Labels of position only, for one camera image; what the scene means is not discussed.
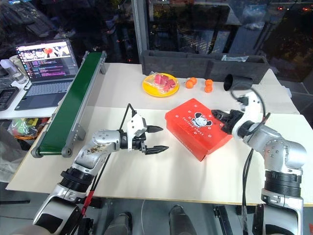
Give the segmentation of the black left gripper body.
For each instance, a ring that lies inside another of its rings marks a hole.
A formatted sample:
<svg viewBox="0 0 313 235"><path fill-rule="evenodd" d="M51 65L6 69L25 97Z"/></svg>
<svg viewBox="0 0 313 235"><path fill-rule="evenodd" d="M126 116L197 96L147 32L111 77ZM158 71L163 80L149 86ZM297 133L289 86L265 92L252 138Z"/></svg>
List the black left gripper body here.
<svg viewBox="0 0 313 235"><path fill-rule="evenodd" d="M142 153L147 153L147 146L145 145L147 127L138 129L135 125L131 127L132 131L132 148L140 150Z"/></svg>

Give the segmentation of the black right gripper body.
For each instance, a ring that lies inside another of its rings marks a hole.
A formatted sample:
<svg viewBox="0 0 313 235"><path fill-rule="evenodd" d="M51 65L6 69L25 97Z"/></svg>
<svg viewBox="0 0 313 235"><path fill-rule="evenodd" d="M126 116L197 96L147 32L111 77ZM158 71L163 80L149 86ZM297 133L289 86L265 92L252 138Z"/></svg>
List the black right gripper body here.
<svg viewBox="0 0 313 235"><path fill-rule="evenodd" d="M238 110L231 110L229 113L229 122L222 122L224 125L221 130L227 134L232 134L233 131L235 133L238 132L239 127L235 127L235 125L239 122L239 120L243 117L244 113Z"/></svg>

